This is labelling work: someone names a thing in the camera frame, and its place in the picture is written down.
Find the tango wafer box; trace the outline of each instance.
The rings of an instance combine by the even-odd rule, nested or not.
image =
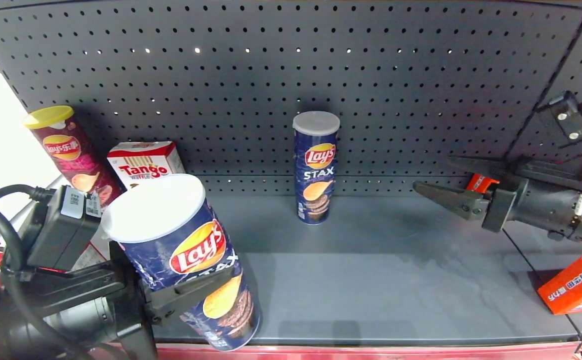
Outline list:
[[[101,225],[154,291],[233,267],[227,283],[180,318],[219,351],[252,339],[258,301],[197,177],[172,174],[133,187],[109,205]]]
[[[293,129],[297,216],[317,225],[329,216],[340,119],[325,111],[302,112],[293,118]]]
[[[106,156],[126,189],[169,174],[185,174],[173,141],[121,142]]]

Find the potato chip image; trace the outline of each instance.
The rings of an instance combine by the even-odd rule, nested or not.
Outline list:
[[[97,172],[95,175],[79,173],[71,178],[71,185],[73,185],[74,188],[81,192],[88,193],[93,188],[93,185],[95,185],[99,175],[99,172]]]
[[[218,319],[227,314],[234,307],[242,279],[243,274],[240,273],[240,275],[234,276],[227,281],[220,289],[207,296],[202,305],[204,315],[211,319]]]
[[[325,190],[331,185],[331,181],[318,181],[310,184],[309,186],[304,189],[302,195],[307,201],[314,201],[320,198],[320,196],[325,193]]]

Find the barcode label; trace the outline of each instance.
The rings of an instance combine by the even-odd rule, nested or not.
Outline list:
[[[224,339],[218,337],[218,335],[216,335],[215,332],[206,331],[204,332],[204,335],[206,339],[217,348],[225,348],[229,346],[229,344],[227,344],[227,342]]]
[[[73,265],[73,268],[71,268],[71,271],[84,269],[86,267],[103,262],[105,262],[104,257],[100,255],[100,253],[92,246],[92,244],[89,244],[87,248],[84,249],[80,257],[78,257],[75,264]]]
[[[83,218],[85,213],[85,193],[73,187],[65,187],[60,214],[74,219]]]
[[[102,210],[100,207],[100,197],[97,193],[90,194],[89,198],[87,198],[87,205],[86,205],[86,212],[88,215],[92,217],[101,217]]]

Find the lay's stax can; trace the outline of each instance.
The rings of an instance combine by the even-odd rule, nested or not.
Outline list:
[[[293,129],[297,216],[317,225],[329,216],[340,119],[325,111],[302,112],[293,118]]]
[[[219,351],[252,339],[258,301],[197,177],[178,173],[133,187],[106,208],[101,224],[154,291],[233,266],[231,280],[180,318]]]

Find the red lay's chip can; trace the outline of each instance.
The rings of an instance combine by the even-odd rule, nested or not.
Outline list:
[[[325,111],[302,112],[293,118],[293,129],[297,216],[317,225],[329,216],[340,119]]]
[[[45,107],[28,114],[23,122],[60,173],[79,191],[97,194],[101,208],[122,194],[111,167],[97,157],[71,106]]]
[[[261,310],[199,178],[177,173],[143,182],[106,208],[101,225],[154,291],[233,267],[227,283],[180,318],[219,351],[252,339]]]

